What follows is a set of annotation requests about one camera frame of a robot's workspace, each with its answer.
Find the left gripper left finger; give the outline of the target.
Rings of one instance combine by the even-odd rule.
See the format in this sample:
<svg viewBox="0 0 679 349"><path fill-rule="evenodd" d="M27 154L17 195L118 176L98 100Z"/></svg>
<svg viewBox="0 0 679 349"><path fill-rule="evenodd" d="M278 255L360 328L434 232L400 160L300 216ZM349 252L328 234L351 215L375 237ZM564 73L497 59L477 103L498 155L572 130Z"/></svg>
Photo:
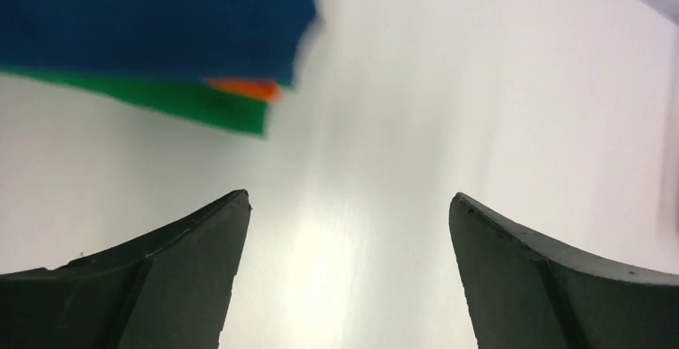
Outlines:
<svg viewBox="0 0 679 349"><path fill-rule="evenodd" d="M4 348L217 348L251 204L192 214L53 270L1 277Z"/></svg>

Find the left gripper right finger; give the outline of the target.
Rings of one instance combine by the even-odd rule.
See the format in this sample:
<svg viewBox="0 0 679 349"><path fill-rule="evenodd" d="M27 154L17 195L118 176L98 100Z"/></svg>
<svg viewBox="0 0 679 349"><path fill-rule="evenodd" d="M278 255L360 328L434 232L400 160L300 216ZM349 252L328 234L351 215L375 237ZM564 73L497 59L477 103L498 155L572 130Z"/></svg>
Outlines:
<svg viewBox="0 0 679 349"><path fill-rule="evenodd" d="M572 247L463 193L449 229L479 347L677 347L676 275Z"/></svg>

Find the blue printed t-shirt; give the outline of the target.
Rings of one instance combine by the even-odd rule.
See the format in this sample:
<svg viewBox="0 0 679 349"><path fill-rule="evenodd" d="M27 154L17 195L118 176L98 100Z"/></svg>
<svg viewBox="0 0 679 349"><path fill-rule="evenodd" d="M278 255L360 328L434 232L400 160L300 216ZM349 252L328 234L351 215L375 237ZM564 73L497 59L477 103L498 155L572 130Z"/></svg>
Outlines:
<svg viewBox="0 0 679 349"><path fill-rule="evenodd" d="M142 78L289 78L314 0L1 0L1 65Z"/></svg>

